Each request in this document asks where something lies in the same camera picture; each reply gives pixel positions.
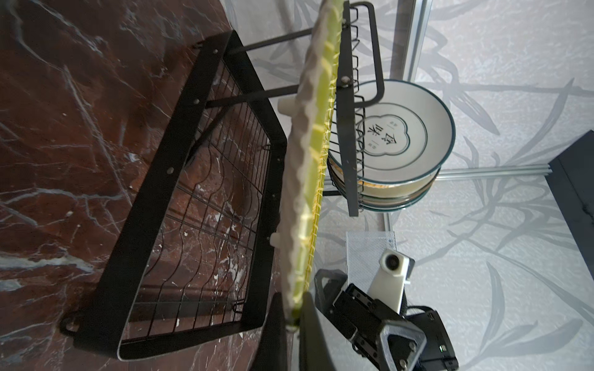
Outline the black wire dish rack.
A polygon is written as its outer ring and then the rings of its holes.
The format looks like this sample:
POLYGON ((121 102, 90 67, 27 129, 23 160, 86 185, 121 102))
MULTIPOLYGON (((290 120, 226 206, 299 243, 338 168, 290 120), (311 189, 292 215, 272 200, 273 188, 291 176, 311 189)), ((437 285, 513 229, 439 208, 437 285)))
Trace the black wire dish rack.
POLYGON ((89 306, 60 331, 77 349, 130 362, 265 323, 287 139, 252 50, 227 31, 196 45, 159 148, 89 306))

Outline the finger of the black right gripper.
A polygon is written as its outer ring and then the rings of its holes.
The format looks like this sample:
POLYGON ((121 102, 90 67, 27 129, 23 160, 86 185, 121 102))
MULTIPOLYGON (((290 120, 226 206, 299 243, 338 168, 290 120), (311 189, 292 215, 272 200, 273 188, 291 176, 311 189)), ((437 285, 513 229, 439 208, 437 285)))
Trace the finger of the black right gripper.
POLYGON ((345 318, 334 306, 346 281, 347 275, 341 270, 320 269, 314 277, 316 308, 333 325, 346 324, 345 318))
POLYGON ((425 349, 425 333, 408 321, 381 323, 376 337, 379 370, 413 370, 425 349))

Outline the cream plate with floral sprigs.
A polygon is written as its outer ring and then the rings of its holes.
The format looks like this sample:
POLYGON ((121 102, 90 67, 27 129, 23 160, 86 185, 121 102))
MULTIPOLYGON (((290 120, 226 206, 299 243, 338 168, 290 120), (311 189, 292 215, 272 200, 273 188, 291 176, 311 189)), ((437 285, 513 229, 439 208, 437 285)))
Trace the cream plate with floral sprigs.
POLYGON ((426 193, 433 182, 425 185, 374 185, 371 183, 358 184, 356 187, 360 204, 373 209, 394 209, 411 203, 426 193))

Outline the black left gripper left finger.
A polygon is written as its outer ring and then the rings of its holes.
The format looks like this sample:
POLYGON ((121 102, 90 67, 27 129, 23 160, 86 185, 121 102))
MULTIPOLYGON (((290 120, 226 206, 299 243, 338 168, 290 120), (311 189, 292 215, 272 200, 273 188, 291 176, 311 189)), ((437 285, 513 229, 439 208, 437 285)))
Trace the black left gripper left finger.
POLYGON ((258 349, 250 370, 281 371, 288 369, 288 343, 282 294, 272 297, 269 312, 261 331, 258 349))

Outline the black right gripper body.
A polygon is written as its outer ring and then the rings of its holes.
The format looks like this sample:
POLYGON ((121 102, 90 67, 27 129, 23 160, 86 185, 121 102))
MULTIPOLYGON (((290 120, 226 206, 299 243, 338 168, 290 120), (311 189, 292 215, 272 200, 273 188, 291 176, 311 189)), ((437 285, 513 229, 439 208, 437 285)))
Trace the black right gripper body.
POLYGON ((354 351, 373 366, 377 362, 376 337, 383 321, 407 321, 383 302, 372 299, 356 285, 349 284, 334 302, 335 309, 346 320, 345 325, 335 325, 347 338, 354 351))

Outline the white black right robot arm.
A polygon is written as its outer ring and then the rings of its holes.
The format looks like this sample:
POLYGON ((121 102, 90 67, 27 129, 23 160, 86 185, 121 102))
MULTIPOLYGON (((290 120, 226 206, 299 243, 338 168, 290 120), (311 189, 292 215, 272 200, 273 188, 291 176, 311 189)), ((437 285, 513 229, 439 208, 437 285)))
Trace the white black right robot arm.
POLYGON ((402 314, 373 299, 339 270, 314 277, 315 304, 354 352, 379 370, 458 370, 459 362, 439 313, 413 306, 402 314))

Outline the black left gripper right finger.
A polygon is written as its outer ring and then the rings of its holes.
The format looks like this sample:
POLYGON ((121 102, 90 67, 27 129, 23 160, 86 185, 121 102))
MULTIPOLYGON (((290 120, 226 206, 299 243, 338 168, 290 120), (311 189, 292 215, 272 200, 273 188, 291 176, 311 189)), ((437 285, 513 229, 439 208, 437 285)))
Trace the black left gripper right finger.
POLYGON ((314 298, 310 292, 305 292, 299 319, 299 370, 334 371, 335 369, 317 315, 314 298))

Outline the white plate green clover emblem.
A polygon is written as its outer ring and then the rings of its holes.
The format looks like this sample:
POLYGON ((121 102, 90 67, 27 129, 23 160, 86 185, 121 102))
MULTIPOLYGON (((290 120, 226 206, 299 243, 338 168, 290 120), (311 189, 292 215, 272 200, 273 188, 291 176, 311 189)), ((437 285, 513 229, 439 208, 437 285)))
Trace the white plate green clover emblem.
POLYGON ((362 180, 392 186, 432 178, 453 151, 453 116, 433 92, 387 79, 382 99, 365 109, 362 180))

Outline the yellow woven round plate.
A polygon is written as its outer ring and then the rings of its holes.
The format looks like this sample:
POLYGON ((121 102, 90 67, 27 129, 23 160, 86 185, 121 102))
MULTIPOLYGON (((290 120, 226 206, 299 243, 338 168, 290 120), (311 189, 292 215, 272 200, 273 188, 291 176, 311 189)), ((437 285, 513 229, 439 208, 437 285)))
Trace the yellow woven round plate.
POLYGON ((323 1, 292 103, 279 224, 270 243, 281 254, 282 308, 296 327, 309 288, 334 116, 343 2, 323 1))

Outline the orange woven round plate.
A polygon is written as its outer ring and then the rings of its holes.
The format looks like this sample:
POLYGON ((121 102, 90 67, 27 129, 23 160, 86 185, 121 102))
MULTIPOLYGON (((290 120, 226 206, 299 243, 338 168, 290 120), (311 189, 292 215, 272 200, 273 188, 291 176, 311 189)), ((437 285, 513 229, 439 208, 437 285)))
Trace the orange woven round plate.
POLYGON ((439 172, 436 171, 430 173, 428 176, 425 176, 419 180, 392 185, 380 185, 371 182, 365 182, 363 180, 358 180, 357 190, 360 191, 362 195, 382 199, 402 198, 410 196, 411 194, 429 190, 433 182, 435 182, 438 174, 439 172))

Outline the mint green flower plate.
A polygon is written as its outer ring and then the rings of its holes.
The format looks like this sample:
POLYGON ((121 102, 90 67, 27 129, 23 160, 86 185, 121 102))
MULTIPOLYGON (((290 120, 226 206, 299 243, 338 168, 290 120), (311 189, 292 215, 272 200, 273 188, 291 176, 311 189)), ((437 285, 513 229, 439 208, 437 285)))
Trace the mint green flower plate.
POLYGON ((410 196, 402 198, 388 198, 382 199, 363 195, 360 197, 360 207, 364 210, 370 210, 380 213, 390 213, 398 210, 403 210, 418 203, 425 197, 428 191, 411 194, 410 196))

